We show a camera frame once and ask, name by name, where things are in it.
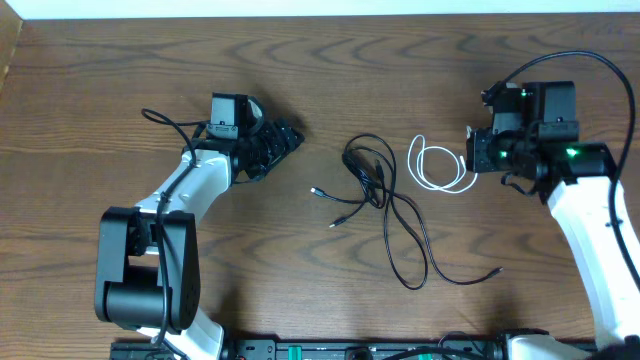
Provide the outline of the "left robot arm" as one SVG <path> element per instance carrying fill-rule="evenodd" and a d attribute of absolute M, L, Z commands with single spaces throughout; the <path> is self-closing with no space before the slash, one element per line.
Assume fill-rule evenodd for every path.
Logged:
<path fill-rule="evenodd" d="M 209 120 L 193 126 L 179 165 L 157 190 L 102 215 L 94 310 L 177 359 L 228 359 L 223 327 L 199 306 L 196 228 L 240 173 L 264 179 L 304 136 L 284 119 L 268 120 L 243 94 L 213 94 Z"/>

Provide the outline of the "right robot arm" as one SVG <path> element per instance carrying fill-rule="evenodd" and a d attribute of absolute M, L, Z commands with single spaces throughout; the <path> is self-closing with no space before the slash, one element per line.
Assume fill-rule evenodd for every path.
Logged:
<path fill-rule="evenodd" d="M 511 335 L 510 359 L 636 359 L 639 290 L 628 269 L 639 242 L 617 169 L 603 143 L 582 142 L 571 81 L 495 85 L 482 95 L 492 123 L 467 135 L 467 170 L 537 196 L 571 249 L 595 328 L 593 352 L 548 334 Z"/>

